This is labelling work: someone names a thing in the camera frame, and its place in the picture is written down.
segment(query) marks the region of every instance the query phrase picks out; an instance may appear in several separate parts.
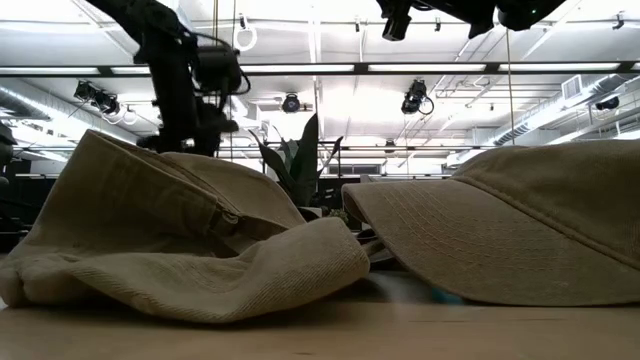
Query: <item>wooden table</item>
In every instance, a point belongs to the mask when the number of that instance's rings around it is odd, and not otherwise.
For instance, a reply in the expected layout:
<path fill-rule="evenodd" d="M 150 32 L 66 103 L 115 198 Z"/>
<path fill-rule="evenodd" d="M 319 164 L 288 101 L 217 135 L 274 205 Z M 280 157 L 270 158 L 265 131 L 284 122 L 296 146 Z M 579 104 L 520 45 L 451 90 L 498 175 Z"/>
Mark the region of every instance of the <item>wooden table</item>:
<path fill-rule="evenodd" d="M 0 311 L 1 360 L 640 359 L 640 308 L 446 305 L 405 273 L 230 326 L 124 309 Z"/>

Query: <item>ductwork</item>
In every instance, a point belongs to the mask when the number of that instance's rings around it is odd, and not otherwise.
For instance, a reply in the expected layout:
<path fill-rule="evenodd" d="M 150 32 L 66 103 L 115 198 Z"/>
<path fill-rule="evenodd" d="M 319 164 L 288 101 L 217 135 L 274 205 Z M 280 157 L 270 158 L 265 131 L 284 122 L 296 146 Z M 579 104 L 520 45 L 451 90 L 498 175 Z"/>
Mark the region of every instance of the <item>ductwork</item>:
<path fill-rule="evenodd" d="M 557 94 L 516 119 L 513 131 L 511 124 L 507 124 L 496 130 L 496 135 L 483 145 L 504 145 L 518 136 L 559 119 L 568 110 L 578 105 L 599 102 L 622 85 L 638 78 L 640 78 L 640 75 L 636 74 L 612 74 L 605 77 L 592 75 L 582 77 L 582 90 L 576 96 L 565 99 L 563 93 Z"/>
<path fill-rule="evenodd" d="M 59 129 L 61 133 L 69 135 L 69 138 L 81 136 L 87 129 L 93 129 L 133 144 L 138 138 L 127 130 L 108 124 L 100 117 L 83 109 L 77 109 L 76 106 L 22 80 L 0 79 L 0 89 L 3 89 L 0 91 L 1 94 L 27 104 L 30 109 L 38 110 L 40 115 L 52 121 L 53 127 Z"/>
<path fill-rule="evenodd" d="M 0 108 L 2 112 L 8 112 L 16 118 L 51 120 L 44 111 L 32 106 L 23 98 L 15 96 L 14 92 L 2 86 L 0 86 Z"/>

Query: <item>cable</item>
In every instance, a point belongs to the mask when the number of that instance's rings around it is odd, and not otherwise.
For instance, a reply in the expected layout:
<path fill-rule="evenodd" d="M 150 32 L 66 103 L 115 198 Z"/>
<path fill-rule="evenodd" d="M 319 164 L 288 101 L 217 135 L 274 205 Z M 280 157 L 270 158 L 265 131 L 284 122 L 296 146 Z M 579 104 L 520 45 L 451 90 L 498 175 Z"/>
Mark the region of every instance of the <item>cable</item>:
<path fill-rule="evenodd" d="M 247 89 L 242 91 L 236 91 L 232 93 L 232 95 L 245 95 L 251 91 L 251 81 L 249 81 L 249 77 L 247 76 L 247 74 L 244 73 L 242 68 L 240 68 L 240 73 L 242 74 L 242 78 L 244 79 L 244 81 L 247 83 Z"/>
<path fill-rule="evenodd" d="M 217 41 L 217 42 L 221 43 L 222 45 L 233 49 L 233 47 L 228 42 L 226 42 L 226 41 L 224 41 L 224 40 L 222 40 L 220 38 L 217 38 L 215 36 L 207 35 L 205 33 L 195 32 L 195 31 L 194 32 L 188 31 L 188 33 L 191 34 L 191 35 L 196 35 L 196 36 L 207 38 L 207 39 L 210 39 L 210 40 L 213 40 L 213 41 Z"/>
<path fill-rule="evenodd" d="M 67 117 L 66 117 L 66 119 L 69 119 L 69 118 L 70 118 L 70 117 L 72 117 L 75 113 L 77 113 L 77 112 L 78 112 L 78 110 L 80 110 L 83 106 L 85 106 L 85 105 L 86 105 L 86 103 L 87 103 L 88 101 L 89 101 L 89 99 L 87 99 L 87 100 L 83 101 L 80 105 L 78 105 L 78 106 L 76 107 L 76 109 L 75 109 L 75 110 L 73 110 L 73 111 L 71 112 L 71 114 L 69 114 L 69 116 L 67 116 Z M 31 143 L 31 144 L 29 144 L 29 146 L 27 146 L 27 147 L 23 147 L 23 148 L 22 148 L 22 150 L 18 151 L 18 153 L 17 153 L 17 154 L 13 155 L 13 157 L 17 157 L 18 155 L 22 154 L 23 152 L 25 152 L 25 151 L 29 151 L 29 149 L 31 149 L 31 147 L 32 147 L 33 145 L 37 144 L 37 143 L 38 143 L 38 140 L 36 140 L 36 141 L 32 142 L 32 143 Z"/>
<path fill-rule="evenodd" d="M 420 108 L 418 108 L 418 112 L 424 116 L 429 116 L 433 114 L 433 112 L 436 110 L 436 104 L 433 102 L 433 100 L 431 100 L 430 97 L 427 97 L 426 99 L 427 99 L 426 101 L 429 101 L 431 103 L 431 111 L 425 113 L 422 110 L 420 110 Z"/>

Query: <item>cap visor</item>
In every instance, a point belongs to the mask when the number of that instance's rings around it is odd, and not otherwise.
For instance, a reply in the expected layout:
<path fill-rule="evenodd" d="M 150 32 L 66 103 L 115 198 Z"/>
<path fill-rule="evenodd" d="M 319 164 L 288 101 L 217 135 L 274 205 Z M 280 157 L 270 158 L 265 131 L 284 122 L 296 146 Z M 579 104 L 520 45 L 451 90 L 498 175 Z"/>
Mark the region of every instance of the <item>cap visor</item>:
<path fill-rule="evenodd" d="M 640 272 L 455 180 L 345 185 L 347 209 L 429 283 L 485 302 L 640 301 Z"/>

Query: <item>plant leaf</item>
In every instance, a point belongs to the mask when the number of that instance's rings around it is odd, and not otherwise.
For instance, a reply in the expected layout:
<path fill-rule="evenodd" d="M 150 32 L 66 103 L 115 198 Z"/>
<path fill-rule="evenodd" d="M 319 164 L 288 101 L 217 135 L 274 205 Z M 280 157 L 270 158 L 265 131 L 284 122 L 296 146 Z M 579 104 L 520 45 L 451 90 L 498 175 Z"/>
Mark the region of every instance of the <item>plant leaf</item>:
<path fill-rule="evenodd" d="M 284 141 L 283 138 L 280 138 L 280 148 L 284 152 L 284 167 L 287 169 L 287 172 L 291 170 L 291 161 L 293 160 L 293 155 L 291 155 L 291 148 L 289 144 Z"/>
<path fill-rule="evenodd" d="M 282 135 L 280 134 L 280 130 L 278 130 L 278 128 L 275 125 L 271 125 L 271 127 L 273 128 L 273 130 L 275 130 L 278 133 L 278 137 L 282 139 L 282 141 L 284 141 L 284 139 L 282 138 Z"/>
<path fill-rule="evenodd" d="M 273 171 L 276 172 L 276 175 L 278 175 L 278 179 L 280 179 L 280 182 L 282 183 L 285 191 L 289 194 L 289 197 L 293 197 L 296 192 L 296 182 L 293 180 L 293 178 L 291 178 L 291 175 L 289 175 L 289 172 L 285 168 L 280 155 L 275 150 L 269 148 L 268 146 L 265 146 L 262 142 L 260 142 L 258 135 L 256 135 L 253 131 L 249 130 L 249 132 L 258 142 L 262 159 L 267 163 L 267 166 L 269 166 L 271 169 L 273 169 Z"/>
<path fill-rule="evenodd" d="M 298 153 L 298 142 L 295 140 L 289 140 L 287 141 L 287 145 L 289 145 L 289 149 L 291 149 L 291 159 L 293 160 Z"/>
<path fill-rule="evenodd" d="M 329 162 L 331 161 L 331 159 L 333 159 L 335 154 L 338 153 L 338 150 L 340 150 L 340 144 L 342 143 L 342 139 L 344 139 L 344 136 L 340 136 L 338 140 L 336 140 L 336 142 L 333 144 L 333 150 L 331 151 L 331 155 L 329 155 L 327 160 L 324 161 L 324 164 L 322 164 L 322 169 L 318 170 L 318 177 L 320 177 L 324 168 L 329 166 Z"/>
<path fill-rule="evenodd" d="M 307 206 L 316 191 L 318 176 L 318 114 L 307 122 L 298 142 L 298 152 L 291 163 L 291 177 L 297 184 L 298 206 Z"/>

